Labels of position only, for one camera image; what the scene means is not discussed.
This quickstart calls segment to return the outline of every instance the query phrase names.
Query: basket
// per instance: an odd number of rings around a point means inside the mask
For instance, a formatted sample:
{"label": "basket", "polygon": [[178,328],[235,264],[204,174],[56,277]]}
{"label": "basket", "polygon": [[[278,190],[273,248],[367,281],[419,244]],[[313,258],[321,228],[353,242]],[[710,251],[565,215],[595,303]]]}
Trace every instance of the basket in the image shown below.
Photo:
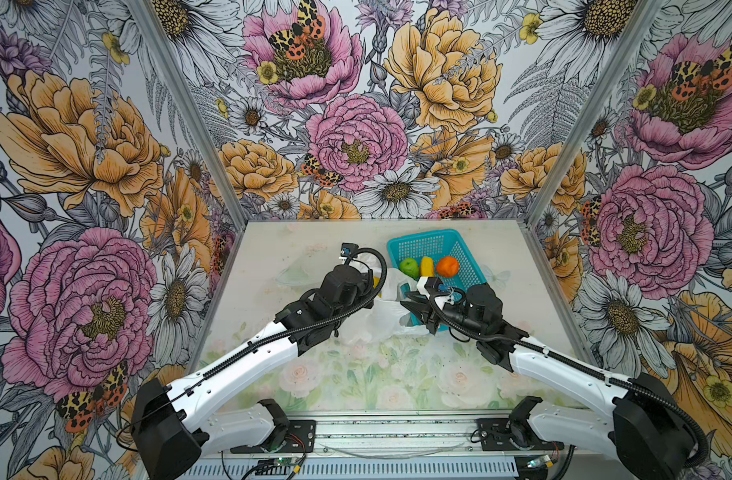
{"label": "basket", "polygon": [[[438,275],[446,286],[456,286],[467,292],[473,285],[486,283],[484,273],[480,271],[475,258],[456,230],[433,230],[393,238],[388,241],[388,254],[395,268],[407,258],[413,258],[420,263],[423,256],[428,256],[433,259],[433,264],[437,265],[438,260],[445,256],[453,256],[460,263],[459,273],[451,278]],[[411,316],[411,320],[415,325],[421,324],[414,315]],[[438,329],[442,330],[448,330],[448,327],[442,326]]]}

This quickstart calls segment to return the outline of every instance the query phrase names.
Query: white plastic bag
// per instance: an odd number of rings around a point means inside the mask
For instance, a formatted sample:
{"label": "white plastic bag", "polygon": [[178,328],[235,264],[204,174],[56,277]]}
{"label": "white plastic bag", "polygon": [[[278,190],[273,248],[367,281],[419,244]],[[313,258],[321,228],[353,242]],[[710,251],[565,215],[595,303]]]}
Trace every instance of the white plastic bag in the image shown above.
{"label": "white plastic bag", "polygon": [[426,335],[424,325],[412,326],[411,314],[400,304],[400,287],[408,283],[409,290],[417,289],[417,281],[396,268],[388,268],[380,296],[374,299],[370,310],[362,309],[350,315],[339,328],[339,340],[345,345],[356,342],[381,342],[393,335]]}

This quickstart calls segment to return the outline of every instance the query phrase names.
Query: robotic arm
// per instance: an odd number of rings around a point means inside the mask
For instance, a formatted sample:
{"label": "robotic arm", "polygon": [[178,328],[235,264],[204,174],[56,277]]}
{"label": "robotic arm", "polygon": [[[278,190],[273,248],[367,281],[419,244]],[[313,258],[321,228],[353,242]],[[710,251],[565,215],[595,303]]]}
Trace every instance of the robotic arm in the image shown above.
{"label": "robotic arm", "polygon": [[[363,274],[349,265],[359,254],[375,255],[382,272],[387,271],[376,250],[343,244],[344,264],[327,274],[320,288],[286,305],[249,341],[167,386],[153,379],[140,387],[131,423],[123,429],[130,428],[151,480],[174,480],[201,455],[236,446],[272,452],[283,443],[289,421],[273,400],[231,416],[230,425],[217,423],[213,414],[266,372],[336,335],[352,313],[371,308],[386,275],[372,288],[371,270]],[[507,424],[519,446],[544,440],[601,452],[618,458],[641,480],[676,478],[684,466],[706,458],[704,433],[658,379],[647,374],[629,379],[551,350],[502,319],[502,302],[488,284],[465,293],[447,288],[441,279],[423,277],[418,291],[401,303],[431,333],[448,325],[476,339],[491,363],[539,379],[590,408],[525,398]],[[697,452],[689,457],[695,445]]]}

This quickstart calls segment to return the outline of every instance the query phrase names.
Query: wall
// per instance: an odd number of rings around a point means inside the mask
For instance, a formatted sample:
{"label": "wall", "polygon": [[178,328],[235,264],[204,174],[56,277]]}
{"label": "wall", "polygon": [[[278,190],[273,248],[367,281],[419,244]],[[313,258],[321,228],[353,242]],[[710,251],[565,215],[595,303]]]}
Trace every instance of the wall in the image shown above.
{"label": "wall", "polygon": [[0,2],[0,478],[128,478],[113,437],[184,373],[236,242],[132,24]]}
{"label": "wall", "polygon": [[[662,378],[732,478],[732,2],[668,2],[587,132],[580,204],[536,232],[599,364]],[[710,79],[688,82],[713,60]]]}
{"label": "wall", "polygon": [[[255,219],[525,216],[635,4],[153,2]],[[324,26],[306,47],[299,5]]]}

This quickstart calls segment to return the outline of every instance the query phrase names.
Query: green fruit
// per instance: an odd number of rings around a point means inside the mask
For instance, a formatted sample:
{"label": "green fruit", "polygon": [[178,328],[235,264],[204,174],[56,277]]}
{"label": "green fruit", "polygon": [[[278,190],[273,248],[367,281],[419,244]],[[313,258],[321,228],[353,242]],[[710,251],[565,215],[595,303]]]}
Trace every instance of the green fruit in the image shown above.
{"label": "green fruit", "polygon": [[413,258],[407,258],[400,262],[398,269],[415,280],[419,280],[419,264]]}

